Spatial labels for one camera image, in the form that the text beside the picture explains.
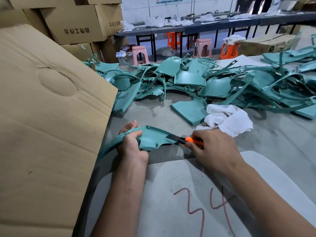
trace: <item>pink plastic stool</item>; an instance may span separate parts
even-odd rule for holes
[[[145,46],[133,46],[132,52],[133,52],[134,66],[137,66],[138,64],[141,64],[141,63],[142,64],[150,63],[148,60],[148,55],[147,55],[147,51],[146,51]],[[145,58],[145,63],[144,63],[144,61],[137,61],[137,54],[139,54],[139,53],[143,53],[144,58]]]
[[[212,56],[212,40],[211,39],[197,39],[196,40],[198,55],[199,57],[209,57]],[[210,47],[210,53],[207,55],[207,45]],[[197,49],[194,47],[193,57],[198,58]]]

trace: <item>person's left arm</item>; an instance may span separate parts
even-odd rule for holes
[[[121,132],[135,127],[137,122],[133,121]],[[118,148],[122,160],[90,237],[136,236],[148,164],[148,152],[138,149],[136,138],[140,135],[142,131],[129,133]]]

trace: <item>pile of green plastic parts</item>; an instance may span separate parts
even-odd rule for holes
[[[131,66],[133,71],[119,69],[119,64],[108,64],[96,58],[84,62],[95,66],[96,72],[118,88],[113,112],[125,111],[133,100],[146,96],[166,98],[166,93],[180,91],[192,97],[179,101],[171,108],[191,125],[208,115],[207,104],[251,107],[272,112],[295,112],[314,119],[316,115],[316,76],[304,79],[301,72],[316,69],[316,45],[293,51],[263,54],[270,66],[225,68],[207,58],[172,56],[161,64]],[[305,62],[294,72],[283,67],[289,62]]]

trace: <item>orange utility knife handle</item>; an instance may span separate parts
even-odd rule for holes
[[[187,141],[187,142],[192,142],[192,143],[194,143],[194,144],[196,144],[196,145],[198,145],[198,146],[204,146],[204,144],[203,144],[202,141],[197,141],[197,140],[195,140],[195,139],[192,139],[192,137],[186,137],[186,138],[185,138],[185,141]]]

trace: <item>white wall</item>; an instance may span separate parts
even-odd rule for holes
[[[196,15],[219,10],[234,11],[237,0],[186,0],[185,3],[157,5],[156,0],[122,0],[122,13],[128,22],[145,21],[148,17]]]

